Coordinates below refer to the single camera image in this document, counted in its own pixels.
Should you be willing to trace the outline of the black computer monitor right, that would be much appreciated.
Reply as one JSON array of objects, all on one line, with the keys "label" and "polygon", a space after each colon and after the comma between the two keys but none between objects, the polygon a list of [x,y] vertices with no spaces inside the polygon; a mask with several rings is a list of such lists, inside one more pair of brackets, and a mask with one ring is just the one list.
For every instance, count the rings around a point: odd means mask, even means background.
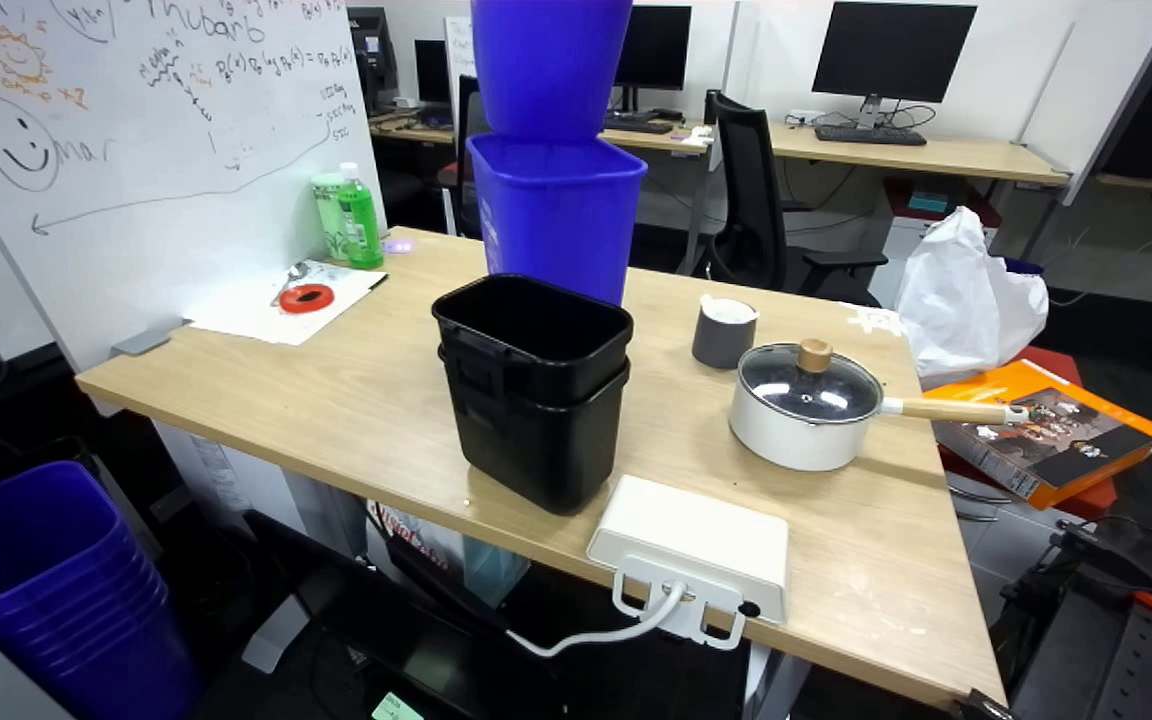
[{"label": "black computer monitor right", "polygon": [[972,2],[837,0],[814,86],[859,100],[859,110],[841,122],[901,126],[886,104],[941,104],[972,20]]}]

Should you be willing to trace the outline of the stack of blue bins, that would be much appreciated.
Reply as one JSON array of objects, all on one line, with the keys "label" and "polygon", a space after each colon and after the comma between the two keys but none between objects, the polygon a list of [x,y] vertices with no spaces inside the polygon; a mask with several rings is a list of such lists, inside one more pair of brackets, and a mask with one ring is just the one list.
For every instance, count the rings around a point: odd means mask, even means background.
[{"label": "stack of blue bins", "polygon": [[199,674],[169,584],[100,479],[0,479],[0,652],[76,720],[189,720]]}]

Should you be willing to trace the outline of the white paper sheet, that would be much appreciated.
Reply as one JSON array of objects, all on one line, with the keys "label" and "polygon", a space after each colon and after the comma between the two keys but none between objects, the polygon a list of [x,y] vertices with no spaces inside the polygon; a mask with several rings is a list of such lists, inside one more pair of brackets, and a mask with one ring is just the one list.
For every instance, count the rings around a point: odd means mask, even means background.
[{"label": "white paper sheet", "polygon": [[258,277],[199,301],[189,308],[189,325],[264,344],[306,344],[382,285],[383,272],[296,261],[282,280]]}]

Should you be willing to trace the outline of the black keyboard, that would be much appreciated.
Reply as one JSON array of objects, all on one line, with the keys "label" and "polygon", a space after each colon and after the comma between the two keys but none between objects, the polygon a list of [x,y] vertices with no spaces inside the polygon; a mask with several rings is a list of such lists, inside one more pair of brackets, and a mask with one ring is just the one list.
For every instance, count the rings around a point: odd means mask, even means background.
[{"label": "black keyboard", "polygon": [[852,122],[821,122],[814,126],[816,138],[831,142],[901,142],[901,149],[926,149],[927,138],[913,126],[852,126]]}]

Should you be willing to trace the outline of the white pot with glass lid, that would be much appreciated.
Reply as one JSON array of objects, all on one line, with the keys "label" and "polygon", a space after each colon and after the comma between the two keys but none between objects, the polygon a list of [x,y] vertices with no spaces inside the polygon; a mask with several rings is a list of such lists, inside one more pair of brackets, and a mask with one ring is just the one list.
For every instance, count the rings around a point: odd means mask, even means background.
[{"label": "white pot with glass lid", "polygon": [[760,459],[794,470],[837,470],[859,456],[880,417],[1023,425],[1021,405],[1000,399],[913,399],[826,341],[760,344],[738,362],[727,409],[732,437]]}]

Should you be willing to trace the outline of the green soap bottle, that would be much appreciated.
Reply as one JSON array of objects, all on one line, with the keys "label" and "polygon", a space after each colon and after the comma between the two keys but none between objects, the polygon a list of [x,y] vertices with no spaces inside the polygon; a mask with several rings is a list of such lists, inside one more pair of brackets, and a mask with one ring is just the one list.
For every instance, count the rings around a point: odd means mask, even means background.
[{"label": "green soap bottle", "polygon": [[321,170],[314,181],[314,204],[315,204],[315,220],[323,233],[323,247],[338,263],[350,263],[350,266],[383,263],[376,204],[358,164]]}]

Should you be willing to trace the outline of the white plastic bag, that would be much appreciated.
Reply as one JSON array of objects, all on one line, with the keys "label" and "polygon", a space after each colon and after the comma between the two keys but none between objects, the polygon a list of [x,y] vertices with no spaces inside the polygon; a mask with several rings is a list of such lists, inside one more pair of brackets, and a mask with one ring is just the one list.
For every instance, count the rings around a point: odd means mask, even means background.
[{"label": "white plastic bag", "polygon": [[953,206],[910,251],[893,251],[871,294],[901,316],[926,383],[997,366],[1048,325],[1048,285],[991,255],[972,206]]}]

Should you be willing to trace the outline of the black mesh office chair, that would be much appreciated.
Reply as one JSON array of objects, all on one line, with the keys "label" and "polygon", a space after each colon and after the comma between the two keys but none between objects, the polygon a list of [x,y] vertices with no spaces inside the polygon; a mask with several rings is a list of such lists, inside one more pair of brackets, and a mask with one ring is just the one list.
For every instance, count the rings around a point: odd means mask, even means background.
[{"label": "black mesh office chair", "polygon": [[490,120],[480,108],[480,78],[465,76],[458,86],[453,164],[442,170],[442,211],[445,211],[445,229],[453,237],[477,237],[480,233],[467,138],[480,134],[483,126],[490,126]]}]

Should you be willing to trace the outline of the far black monitor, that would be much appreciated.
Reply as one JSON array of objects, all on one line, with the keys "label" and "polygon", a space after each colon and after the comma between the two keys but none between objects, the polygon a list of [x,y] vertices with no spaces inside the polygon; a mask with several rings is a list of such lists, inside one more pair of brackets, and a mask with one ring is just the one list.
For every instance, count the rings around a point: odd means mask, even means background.
[{"label": "far black monitor", "polygon": [[693,6],[637,2],[620,46],[620,108],[637,110],[643,86],[678,92],[688,66]]}]

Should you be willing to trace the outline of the red tape roll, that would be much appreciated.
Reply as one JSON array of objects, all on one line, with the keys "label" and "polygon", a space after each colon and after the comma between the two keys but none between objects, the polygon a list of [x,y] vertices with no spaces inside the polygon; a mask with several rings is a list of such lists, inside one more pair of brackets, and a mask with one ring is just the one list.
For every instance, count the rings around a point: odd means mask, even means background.
[{"label": "red tape roll", "polygon": [[321,313],[338,301],[338,292],[328,285],[294,285],[278,294],[278,308],[288,316],[310,316]]}]

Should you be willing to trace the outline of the dark grey office chair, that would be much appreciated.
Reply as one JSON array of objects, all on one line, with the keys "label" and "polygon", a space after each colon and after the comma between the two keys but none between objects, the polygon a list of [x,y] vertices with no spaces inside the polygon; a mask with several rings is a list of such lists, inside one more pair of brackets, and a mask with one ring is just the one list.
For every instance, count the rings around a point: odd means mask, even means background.
[{"label": "dark grey office chair", "polygon": [[886,263],[880,251],[814,251],[787,244],[769,115],[724,92],[710,94],[710,110],[717,120],[727,196],[724,229],[706,247],[710,277],[870,304],[870,280]]}]

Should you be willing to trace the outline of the whiteboard eraser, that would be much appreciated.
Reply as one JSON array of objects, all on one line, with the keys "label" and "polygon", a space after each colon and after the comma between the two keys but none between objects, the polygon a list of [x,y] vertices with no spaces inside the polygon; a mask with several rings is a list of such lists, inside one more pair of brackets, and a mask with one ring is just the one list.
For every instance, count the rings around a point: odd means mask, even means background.
[{"label": "whiteboard eraser", "polygon": [[159,318],[159,325],[151,325],[151,327],[146,327],[135,337],[115,341],[111,354],[146,354],[146,351],[169,344],[182,327],[189,327],[184,316]]}]

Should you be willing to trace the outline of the orange book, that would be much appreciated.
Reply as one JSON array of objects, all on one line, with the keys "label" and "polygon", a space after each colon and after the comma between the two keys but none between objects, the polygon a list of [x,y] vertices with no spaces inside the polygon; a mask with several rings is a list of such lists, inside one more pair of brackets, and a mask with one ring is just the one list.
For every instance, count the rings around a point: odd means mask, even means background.
[{"label": "orange book", "polygon": [[1034,508],[1063,502],[1152,456],[1147,417],[1034,359],[941,383],[932,399],[991,399],[1030,413],[1023,425],[945,421],[935,438]]}]

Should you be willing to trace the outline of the blue recycling bin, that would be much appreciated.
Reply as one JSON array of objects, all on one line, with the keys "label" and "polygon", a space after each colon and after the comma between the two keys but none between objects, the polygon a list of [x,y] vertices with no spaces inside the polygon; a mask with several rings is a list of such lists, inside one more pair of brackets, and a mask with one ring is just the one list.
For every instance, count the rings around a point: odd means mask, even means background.
[{"label": "blue recycling bin", "polygon": [[650,164],[616,142],[473,134],[480,237],[491,272],[620,304]]},{"label": "blue recycling bin", "polygon": [[490,126],[514,138],[597,138],[634,0],[473,0]]}]

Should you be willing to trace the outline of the wooden side desk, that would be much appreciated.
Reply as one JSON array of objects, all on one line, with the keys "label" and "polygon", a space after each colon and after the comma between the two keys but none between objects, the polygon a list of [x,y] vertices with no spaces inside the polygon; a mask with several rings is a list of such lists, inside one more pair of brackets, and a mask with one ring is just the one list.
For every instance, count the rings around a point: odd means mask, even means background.
[{"label": "wooden side desk", "polygon": [[[852,164],[852,169],[886,169],[886,170],[922,170],[922,174],[968,174],[968,181],[1000,181],[1000,184],[1035,184],[1063,189],[1068,170],[1057,159],[1007,138],[955,138],[932,134],[927,142],[831,142],[814,126],[771,122],[771,154],[776,159],[816,159],[816,164]],[[637,150],[671,150],[671,154],[706,154],[717,138],[710,122],[671,122],[669,131],[623,131],[609,126],[609,142]]]}]

